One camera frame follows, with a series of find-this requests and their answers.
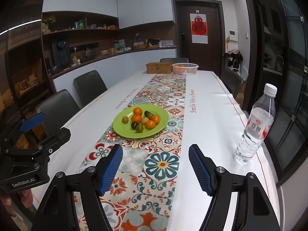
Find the kettle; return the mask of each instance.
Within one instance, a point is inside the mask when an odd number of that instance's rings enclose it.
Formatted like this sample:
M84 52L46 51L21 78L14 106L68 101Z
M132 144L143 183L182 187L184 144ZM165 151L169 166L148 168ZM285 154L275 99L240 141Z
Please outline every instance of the kettle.
M86 56L91 56L91 50L89 48L86 49Z

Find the plastic basket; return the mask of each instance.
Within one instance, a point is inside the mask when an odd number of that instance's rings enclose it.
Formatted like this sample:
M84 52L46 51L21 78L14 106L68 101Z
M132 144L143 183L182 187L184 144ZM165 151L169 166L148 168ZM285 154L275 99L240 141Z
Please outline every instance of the plastic basket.
M175 63L172 64L173 72L182 75L196 74L199 66L193 63Z

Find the white bottle cap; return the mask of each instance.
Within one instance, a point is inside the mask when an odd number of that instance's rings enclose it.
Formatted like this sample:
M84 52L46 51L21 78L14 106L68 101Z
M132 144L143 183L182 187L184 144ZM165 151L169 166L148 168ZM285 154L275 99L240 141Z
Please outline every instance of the white bottle cap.
M271 97L275 97L277 93L277 88L274 85L269 83L265 84L264 86L264 94L267 94Z

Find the plastic bottle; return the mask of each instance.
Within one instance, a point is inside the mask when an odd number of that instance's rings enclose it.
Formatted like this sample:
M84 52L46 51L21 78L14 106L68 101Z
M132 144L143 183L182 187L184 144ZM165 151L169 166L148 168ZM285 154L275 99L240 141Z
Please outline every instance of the plastic bottle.
M277 88L274 85L265 84L263 96L253 105L234 154L239 163L245 164L250 161L266 137L276 113L274 102L276 93Z

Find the black chair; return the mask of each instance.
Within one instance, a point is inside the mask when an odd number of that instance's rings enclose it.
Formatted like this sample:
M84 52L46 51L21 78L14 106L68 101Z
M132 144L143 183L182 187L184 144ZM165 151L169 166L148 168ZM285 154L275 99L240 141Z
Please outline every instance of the black chair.
M175 63L188 63L187 58L162 58L160 62L172 62L172 64Z
M62 128L79 110L79 106L66 89L52 95L36 107L38 113L45 114L43 127L47 136L52 136Z
M222 70L220 79L232 94L233 98L236 98L243 85L243 78L237 72L226 67Z
M82 106L88 105L95 98L107 91L107 87L96 70L78 76L74 79Z

